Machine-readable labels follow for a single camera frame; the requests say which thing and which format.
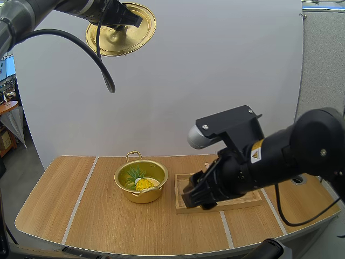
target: white backdrop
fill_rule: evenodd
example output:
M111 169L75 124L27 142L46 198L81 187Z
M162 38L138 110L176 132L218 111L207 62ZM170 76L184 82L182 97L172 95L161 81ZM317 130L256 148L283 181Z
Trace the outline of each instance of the white backdrop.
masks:
M300 0L137 0L157 18L153 38L98 67L74 44L39 36L15 47L25 115L43 166L59 155L124 156L197 151L187 134L196 119L249 105L266 135L293 122L302 64ZM39 28L85 41L88 22L52 12Z

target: gold pot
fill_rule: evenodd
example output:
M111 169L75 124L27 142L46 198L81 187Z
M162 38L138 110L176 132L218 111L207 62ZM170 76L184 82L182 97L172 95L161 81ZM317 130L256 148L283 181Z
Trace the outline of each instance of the gold pot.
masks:
M128 162L129 155L138 154L139 159ZM141 191L126 188L126 182L130 175L127 173L131 167L140 166L146 171L145 178L149 179L155 186ZM168 170L161 163L152 160L145 160L139 151L132 151L126 155L126 163L120 166L114 175L116 184L123 190L124 196L135 203L149 203L157 200L162 195L162 188L168 179Z

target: wooden table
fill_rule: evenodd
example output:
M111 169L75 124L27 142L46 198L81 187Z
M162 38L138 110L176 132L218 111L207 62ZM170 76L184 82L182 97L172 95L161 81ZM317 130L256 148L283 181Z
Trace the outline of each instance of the wooden table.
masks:
M63 246L117 257L178 255L228 257L247 253L268 237L282 242L319 233L340 210L332 207L303 227L281 222L274 188L260 190L263 204L225 212L175 214L174 174L205 170L215 155L147 157L164 164L169 179L162 196L148 204L128 201L114 182L125 158L61 156L43 174L16 218L18 230ZM282 207L292 222L304 221L333 199L314 176L307 183L280 184ZM308 238L311 245L315 235Z

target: pot handle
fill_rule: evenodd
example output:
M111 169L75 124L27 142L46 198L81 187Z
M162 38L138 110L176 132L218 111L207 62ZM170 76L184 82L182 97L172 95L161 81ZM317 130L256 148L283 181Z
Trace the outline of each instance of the pot handle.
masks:
M138 154L138 155L139 155L139 158L142 159L141 154L140 154L139 151L132 151L132 152L129 152L129 153L126 155L126 163L128 163L129 155L133 155L133 154Z
M132 193L134 196L137 196L137 197L140 197L142 196L144 193L148 193L148 192L159 192L160 189L155 186L155 187L151 187L151 188L147 188L147 189L144 189L144 190L141 190L140 193L136 194L136 193Z

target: monitor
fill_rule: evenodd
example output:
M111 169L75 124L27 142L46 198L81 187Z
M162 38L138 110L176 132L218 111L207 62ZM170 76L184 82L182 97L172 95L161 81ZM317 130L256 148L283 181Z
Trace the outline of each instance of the monitor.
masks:
M6 60L0 61L0 81L5 80L6 75Z
M16 73L15 69L15 58L10 57L6 59L6 76L12 76Z

